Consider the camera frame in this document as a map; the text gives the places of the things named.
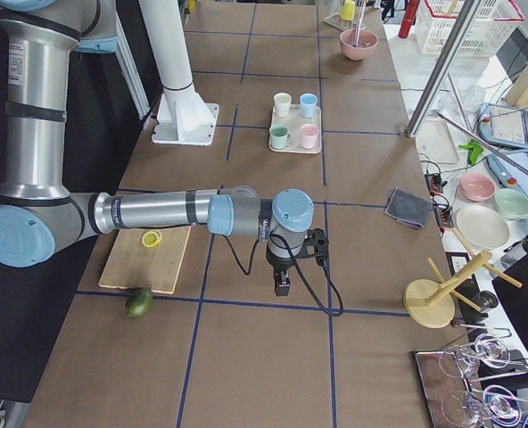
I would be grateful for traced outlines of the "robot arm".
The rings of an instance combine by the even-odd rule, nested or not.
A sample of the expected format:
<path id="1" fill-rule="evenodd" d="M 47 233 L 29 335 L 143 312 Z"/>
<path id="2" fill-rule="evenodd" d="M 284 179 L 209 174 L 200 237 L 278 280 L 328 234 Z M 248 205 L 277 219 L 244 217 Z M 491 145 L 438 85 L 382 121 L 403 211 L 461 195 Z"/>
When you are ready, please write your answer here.
<path id="1" fill-rule="evenodd" d="M 318 256 L 323 238 L 301 190 L 272 199 L 248 186 L 113 196 L 63 185 L 70 53 L 116 49 L 113 1 L 1 1 L 0 26 L 9 38 L 0 263 L 30 267 L 113 230 L 203 225 L 216 235 L 265 242 L 275 293 L 289 292 L 289 270 Z"/>

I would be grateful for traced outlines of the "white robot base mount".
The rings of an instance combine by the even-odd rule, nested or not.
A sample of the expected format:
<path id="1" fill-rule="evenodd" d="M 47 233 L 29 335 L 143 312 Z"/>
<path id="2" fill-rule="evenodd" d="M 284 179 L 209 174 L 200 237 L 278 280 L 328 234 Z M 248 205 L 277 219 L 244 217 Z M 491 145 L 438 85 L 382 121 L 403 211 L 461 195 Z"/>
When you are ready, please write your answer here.
<path id="1" fill-rule="evenodd" d="M 177 1 L 139 3 L 162 85 L 156 144 L 210 146 L 219 105 L 196 92 Z"/>

